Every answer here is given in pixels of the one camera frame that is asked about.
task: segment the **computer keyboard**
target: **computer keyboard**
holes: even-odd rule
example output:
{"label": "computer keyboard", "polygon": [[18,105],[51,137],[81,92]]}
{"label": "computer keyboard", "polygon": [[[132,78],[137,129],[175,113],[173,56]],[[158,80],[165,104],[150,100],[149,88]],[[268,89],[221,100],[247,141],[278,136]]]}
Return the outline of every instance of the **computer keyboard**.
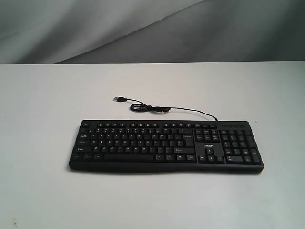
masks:
{"label": "computer keyboard", "polygon": [[248,122],[83,120],[73,170],[110,172],[260,172]]}

